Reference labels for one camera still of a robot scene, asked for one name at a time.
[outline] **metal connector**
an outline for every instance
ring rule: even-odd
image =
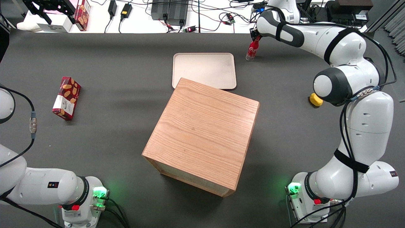
[[[105,211],[105,206],[104,205],[91,205],[90,209],[94,210],[94,211]]]
[[[343,202],[343,200],[331,199],[329,202],[331,205],[335,205]]]
[[[36,127],[37,127],[37,120],[35,117],[30,118],[30,133],[35,134],[36,133]]]
[[[374,91],[379,90],[379,88],[380,88],[379,86],[375,86],[375,87],[373,87],[373,88],[367,88],[367,89],[361,91],[361,92],[360,92],[359,94],[357,94],[356,96],[352,97],[350,100],[351,100],[351,101],[355,101],[355,100],[357,100],[357,99],[361,99],[361,98],[363,98],[363,97],[366,97],[366,96],[370,95],[371,93],[373,93]]]

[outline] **white table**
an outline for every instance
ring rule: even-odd
[[[131,2],[132,5],[132,11],[129,15],[128,18],[124,19],[124,21],[121,24],[121,33],[165,33],[167,32],[167,27],[163,25],[159,21],[154,21],[152,20],[152,17],[148,14],[150,14],[150,8],[151,5],[145,5],[144,2],[147,2],[148,0],[133,0]],[[89,0],[89,3],[91,5],[91,11],[90,11],[90,20],[89,20],[89,25],[87,28],[86,32],[83,33],[104,33],[104,29],[106,25],[108,24],[110,17],[107,12],[108,6],[109,6],[109,0]],[[257,2],[262,2],[262,0],[255,0],[252,1],[254,3]],[[318,4],[320,5],[322,1],[319,0],[313,0],[312,4]],[[112,22],[110,23],[107,33],[118,33],[118,25],[120,21],[120,13],[122,11],[123,6],[125,5],[125,2],[119,2],[116,1],[117,3],[117,12],[116,16],[114,16]],[[198,27],[198,3],[195,2],[189,2],[189,7],[188,7],[188,14],[187,14],[187,22],[186,22],[186,27],[190,26],[196,26]],[[246,5],[245,3],[232,3],[232,6],[244,6]],[[204,8],[226,8],[229,7],[229,0],[201,0],[200,1],[200,24],[202,28],[214,30],[218,27],[219,25],[219,15],[222,12],[226,12],[226,10],[232,11],[234,13],[238,13],[240,15],[243,15],[246,18],[250,18],[251,15],[251,8],[252,6],[247,6],[244,9],[238,9],[238,8],[232,8],[232,9],[226,9],[226,10],[207,10]],[[30,13],[27,14],[25,17],[24,21],[32,21],[35,20],[35,17],[38,17],[37,15],[31,15]],[[236,23],[233,25],[225,25],[221,24],[219,28],[215,31],[215,33],[249,33],[249,29],[253,27],[253,24],[248,24],[244,22],[240,17],[235,17],[234,18]],[[173,26],[174,29],[179,29],[179,26]],[[70,33],[80,33],[80,31],[75,25],[72,26]],[[208,31],[201,29],[201,32],[213,32],[213,31]]]

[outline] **green led light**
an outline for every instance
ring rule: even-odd
[[[288,190],[290,191],[291,195],[298,194],[298,190],[301,188],[300,183],[292,182],[288,185]]]
[[[107,195],[107,189],[103,186],[93,188],[93,196],[104,197]]]

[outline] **yellow sponge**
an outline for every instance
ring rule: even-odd
[[[312,93],[312,94],[309,96],[309,101],[310,101],[313,105],[315,105],[315,106],[317,106],[317,107],[321,106],[321,105],[324,103],[324,100],[320,99],[315,93]]]

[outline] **red cookie box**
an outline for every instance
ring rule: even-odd
[[[64,120],[72,120],[81,86],[71,77],[63,77],[52,112]]]
[[[87,0],[79,0],[75,11],[75,23],[80,31],[86,31],[90,17],[90,4]]]

